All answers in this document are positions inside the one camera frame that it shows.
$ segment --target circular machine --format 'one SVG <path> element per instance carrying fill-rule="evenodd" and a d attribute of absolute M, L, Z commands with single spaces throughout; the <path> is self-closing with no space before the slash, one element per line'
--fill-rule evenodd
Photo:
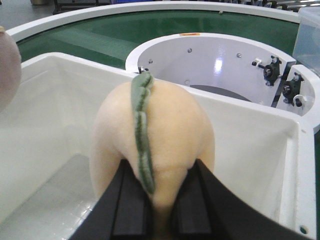
<path fill-rule="evenodd" d="M 136 47 L 127 57 L 130 72 L 276 107 L 306 118 L 320 128 L 319 77 L 285 52 L 233 35 L 181 33 Z"/>
<path fill-rule="evenodd" d="M 255 209 L 315 239 L 319 78 L 290 56 L 299 23 L 297 13 L 266 7 L 154 1 L 10 29 L 24 61 L 23 84 L 0 115 L 0 238 L 67 239 L 79 226 L 95 203 L 87 165 L 96 111 L 119 82 L 149 69 L 156 78 L 229 96 L 186 87 L 213 116 L 223 113 L 215 119 L 215 174 Z M 121 70 L 125 65 L 131 72 Z"/>

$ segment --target white tray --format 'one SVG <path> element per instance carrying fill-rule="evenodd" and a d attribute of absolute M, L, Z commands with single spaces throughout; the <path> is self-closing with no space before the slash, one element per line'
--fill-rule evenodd
<path fill-rule="evenodd" d="M 17 95 L 0 113 L 0 239 L 72 234 L 87 212 L 75 209 L 95 202 L 90 184 L 82 184 L 93 120 L 106 95 L 134 76 L 63 53 L 22 64 Z M 315 239 L 312 126 L 294 113 L 184 88 L 212 121 L 216 176 L 256 210 Z"/>

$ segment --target pink plush toy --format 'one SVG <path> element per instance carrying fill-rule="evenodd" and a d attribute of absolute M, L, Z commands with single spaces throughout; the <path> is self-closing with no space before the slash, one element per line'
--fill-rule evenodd
<path fill-rule="evenodd" d="M 197 158 L 213 170 L 215 139 L 211 121 L 189 92 L 151 78 L 143 73 L 121 84 L 102 103 L 93 130 L 90 174 L 100 197 L 120 160 L 127 159 L 152 202 L 153 239 L 168 240 L 170 214 L 180 186 Z M 150 154 L 141 143 L 148 145 Z M 152 163 L 141 164 L 149 161 L 148 155 Z"/>
<path fill-rule="evenodd" d="M 14 98 L 21 81 L 21 56 L 18 46 L 0 26 L 0 112 Z"/>

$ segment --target stuffed animal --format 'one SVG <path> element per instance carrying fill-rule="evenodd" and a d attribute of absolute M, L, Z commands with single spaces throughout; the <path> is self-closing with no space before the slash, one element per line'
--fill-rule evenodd
<path fill-rule="evenodd" d="M 127 159 L 148 193 L 153 239 L 170 239 L 170 214 L 196 159 L 213 170 L 211 121 L 182 87 L 147 71 L 116 87 L 102 103 L 93 128 L 90 175 L 99 198 Z"/>
<path fill-rule="evenodd" d="M 14 98 L 21 81 L 21 56 L 18 46 L 0 26 L 0 112 Z"/>

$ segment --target green stripe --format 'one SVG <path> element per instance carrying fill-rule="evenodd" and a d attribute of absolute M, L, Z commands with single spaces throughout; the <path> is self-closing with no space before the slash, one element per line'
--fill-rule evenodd
<path fill-rule="evenodd" d="M 134 115 L 135 144 L 138 152 L 139 178 L 143 188 L 149 193 L 155 192 L 155 181 L 148 139 L 147 105 L 154 78 L 149 72 L 143 72 L 131 82 L 131 105 Z"/>

